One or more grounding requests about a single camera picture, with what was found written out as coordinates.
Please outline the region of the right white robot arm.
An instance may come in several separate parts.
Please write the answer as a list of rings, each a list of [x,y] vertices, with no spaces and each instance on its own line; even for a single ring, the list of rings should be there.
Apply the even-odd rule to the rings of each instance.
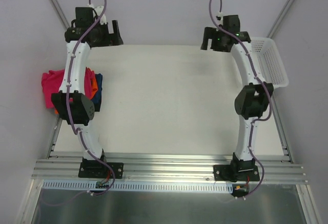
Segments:
[[[235,180],[243,179],[255,168],[254,139],[257,126],[266,110],[271,110],[274,87],[262,80],[260,68],[252,56],[251,38],[241,31],[238,15],[218,16],[214,27],[204,29],[202,50],[230,53],[237,64],[242,89],[235,98],[234,107],[239,115],[239,135],[229,170]]]

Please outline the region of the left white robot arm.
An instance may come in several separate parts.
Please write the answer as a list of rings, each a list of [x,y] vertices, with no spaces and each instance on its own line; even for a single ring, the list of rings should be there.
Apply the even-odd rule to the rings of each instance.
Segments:
[[[64,36],[67,61],[59,90],[51,95],[51,101],[61,119],[71,126],[83,149],[83,159],[93,161],[90,171],[96,177],[107,173],[108,165],[102,161],[104,151],[93,129],[96,112],[94,103],[86,95],[85,77],[87,61],[92,48],[123,44],[118,22],[112,21],[113,31],[108,29],[105,6],[77,7],[75,19]]]

